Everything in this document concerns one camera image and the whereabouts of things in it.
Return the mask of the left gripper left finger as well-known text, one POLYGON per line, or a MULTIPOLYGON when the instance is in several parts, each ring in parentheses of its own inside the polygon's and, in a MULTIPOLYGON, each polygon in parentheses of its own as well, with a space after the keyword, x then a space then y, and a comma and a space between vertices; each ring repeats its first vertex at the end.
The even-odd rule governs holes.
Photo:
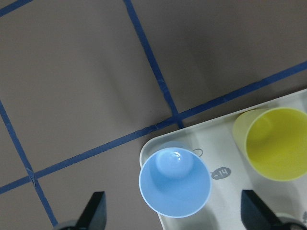
POLYGON ((106 227, 106 194, 94 192, 75 224, 77 230, 104 230, 106 227))

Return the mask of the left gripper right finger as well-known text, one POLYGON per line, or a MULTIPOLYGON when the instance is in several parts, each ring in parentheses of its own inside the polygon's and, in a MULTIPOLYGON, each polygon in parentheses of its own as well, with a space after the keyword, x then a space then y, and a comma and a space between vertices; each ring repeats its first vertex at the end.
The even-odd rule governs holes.
POLYGON ((283 230, 280 219, 253 190, 241 192, 241 221, 247 230, 283 230))

